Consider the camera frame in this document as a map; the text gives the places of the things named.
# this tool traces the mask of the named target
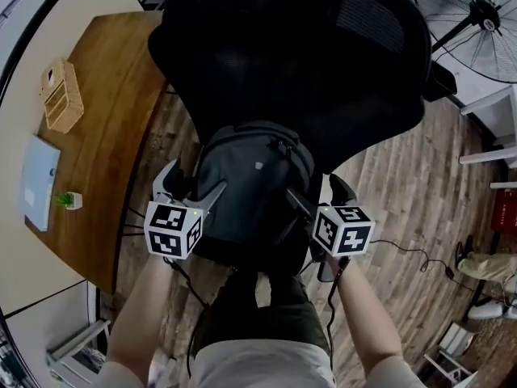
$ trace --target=small potted plant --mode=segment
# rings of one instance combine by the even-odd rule
[[[56,196],[57,205],[67,210],[77,210],[82,207],[82,194],[78,192],[62,192]]]

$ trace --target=standing fan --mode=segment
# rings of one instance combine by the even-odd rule
[[[415,0],[433,37],[474,72],[517,83],[517,0]]]

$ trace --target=white cube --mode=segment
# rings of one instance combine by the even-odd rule
[[[357,205],[317,208],[313,238],[335,257],[364,253],[375,222]]]
[[[203,210],[150,201],[144,233],[149,253],[186,259],[203,234]]]

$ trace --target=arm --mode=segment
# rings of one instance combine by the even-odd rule
[[[330,266],[334,274],[338,272],[337,260],[330,260]],[[353,258],[339,280],[338,290],[366,376],[382,360],[402,357],[397,329]]]
[[[130,369],[144,386],[158,344],[171,278],[172,269],[162,257],[150,255],[111,331],[106,361]]]

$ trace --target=person's leg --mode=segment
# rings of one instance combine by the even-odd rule
[[[503,288],[506,292],[517,295],[517,273],[508,279]]]
[[[517,256],[469,253],[458,264],[458,270],[474,279],[505,285],[517,273]]]
[[[257,272],[239,270],[228,278],[216,300],[202,313],[195,334],[192,355],[223,340],[248,339],[250,320],[256,315]]]
[[[258,310],[260,337],[316,345],[330,354],[325,333],[299,276],[270,276],[271,305]]]

